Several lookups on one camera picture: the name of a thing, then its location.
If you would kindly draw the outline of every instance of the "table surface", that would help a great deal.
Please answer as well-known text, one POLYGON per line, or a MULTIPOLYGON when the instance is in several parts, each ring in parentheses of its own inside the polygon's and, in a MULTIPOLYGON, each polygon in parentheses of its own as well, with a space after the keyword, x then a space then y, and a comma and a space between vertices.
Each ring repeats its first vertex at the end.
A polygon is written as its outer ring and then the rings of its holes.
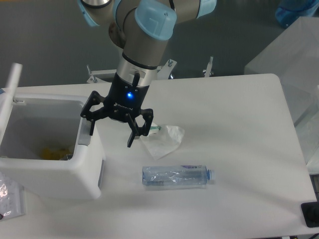
MULTIPOLYGON (((19 88, 88 96, 110 84, 19 88)), ((318 233, 300 204, 316 197, 275 75, 154 81, 144 101, 154 122, 185 129, 182 145, 154 161, 140 140, 126 148, 127 124, 97 122, 107 160, 94 201, 26 193, 27 214, 1 222, 2 238, 250 239, 318 233), (205 164, 205 188, 152 191, 142 166, 205 164)))

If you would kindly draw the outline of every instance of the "plastic bag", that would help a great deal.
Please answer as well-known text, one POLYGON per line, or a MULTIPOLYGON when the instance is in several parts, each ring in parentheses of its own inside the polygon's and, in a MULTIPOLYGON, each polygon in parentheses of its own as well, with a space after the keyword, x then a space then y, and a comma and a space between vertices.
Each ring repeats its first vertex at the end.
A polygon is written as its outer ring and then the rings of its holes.
POLYGON ((154 160, 175 151, 181 144, 185 130, 172 125, 159 125, 159 130, 150 133, 147 137, 141 137, 154 160))
POLYGON ((0 222, 24 214, 23 187, 0 172, 0 222))

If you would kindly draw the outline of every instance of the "led indicator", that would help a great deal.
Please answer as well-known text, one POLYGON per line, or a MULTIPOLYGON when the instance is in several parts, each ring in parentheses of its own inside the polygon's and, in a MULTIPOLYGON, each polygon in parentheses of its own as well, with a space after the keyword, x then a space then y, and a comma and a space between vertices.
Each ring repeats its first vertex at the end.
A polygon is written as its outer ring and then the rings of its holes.
POLYGON ((131 92, 128 92, 127 97, 131 100, 133 99, 133 94, 131 92))

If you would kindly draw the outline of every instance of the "white container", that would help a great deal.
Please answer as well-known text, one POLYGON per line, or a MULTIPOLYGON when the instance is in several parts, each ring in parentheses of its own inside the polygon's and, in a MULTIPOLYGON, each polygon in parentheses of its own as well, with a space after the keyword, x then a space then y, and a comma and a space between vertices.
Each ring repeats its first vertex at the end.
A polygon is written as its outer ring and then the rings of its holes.
POLYGON ((14 99, 0 145, 0 171, 40 196, 98 198, 105 154, 97 129, 90 136, 90 122, 80 117, 87 98, 16 94, 14 99), (73 157, 44 160, 44 148, 71 148, 73 157))

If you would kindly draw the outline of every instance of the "gray floor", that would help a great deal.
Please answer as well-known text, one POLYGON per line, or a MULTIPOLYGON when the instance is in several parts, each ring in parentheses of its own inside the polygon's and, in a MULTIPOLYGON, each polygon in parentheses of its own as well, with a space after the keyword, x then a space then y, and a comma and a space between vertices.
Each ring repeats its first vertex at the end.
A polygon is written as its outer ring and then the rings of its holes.
MULTIPOLYGON (((214 56, 216 76, 244 66, 283 29, 279 0, 219 0, 213 14, 177 25, 162 63, 178 62, 177 78, 200 77, 214 56)), ((106 28, 87 26, 76 0, 0 1, 0 87, 12 62, 23 64, 20 86, 81 84, 91 70, 116 69, 119 55, 106 28)))

